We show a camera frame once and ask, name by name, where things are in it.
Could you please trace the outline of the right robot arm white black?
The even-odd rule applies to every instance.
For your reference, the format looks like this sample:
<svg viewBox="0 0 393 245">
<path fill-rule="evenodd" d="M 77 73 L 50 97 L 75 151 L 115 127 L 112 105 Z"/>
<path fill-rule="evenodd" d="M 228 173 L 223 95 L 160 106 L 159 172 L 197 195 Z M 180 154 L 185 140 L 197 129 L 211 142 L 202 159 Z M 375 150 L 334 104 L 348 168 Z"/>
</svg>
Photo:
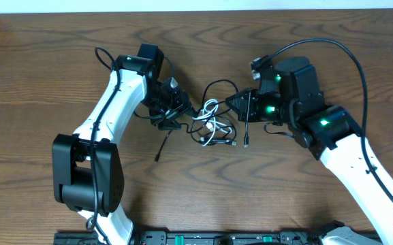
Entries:
<svg viewBox="0 0 393 245">
<path fill-rule="evenodd" d="M 393 244 L 393 179 L 379 162 L 349 112 L 328 105 L 308 58 L 250 63 L 258 88 L 226 99 L 244 123 L 287 125 L 290 137 L 323 163 L 345 186 L 370 220 L 381 244 Z"/>
</svg>

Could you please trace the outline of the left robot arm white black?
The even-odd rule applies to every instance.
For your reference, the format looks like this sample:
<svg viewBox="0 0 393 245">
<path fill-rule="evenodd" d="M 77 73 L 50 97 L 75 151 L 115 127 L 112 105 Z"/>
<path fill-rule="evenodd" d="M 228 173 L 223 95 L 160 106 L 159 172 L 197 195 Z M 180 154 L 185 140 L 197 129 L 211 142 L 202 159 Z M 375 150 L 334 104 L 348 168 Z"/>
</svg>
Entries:
<svg viewBox="0 0 393 245">
<path fill-rule="evenodd" d="M 139 104 L 160 130 L 181 128 L 177 121 L 194 110 L 187 95 L 169 77 L 158 80 L 163 53 L 139 52 L 111 58 L 110 80 L 89 117 L 71 134 L 52 143 L 54 198 L 86 220 L 80 233 L 56 233 L 55 244 L 135 244 L 134 224 L 121 206 L 124 175 L 119 144 Z"/>
</svg>

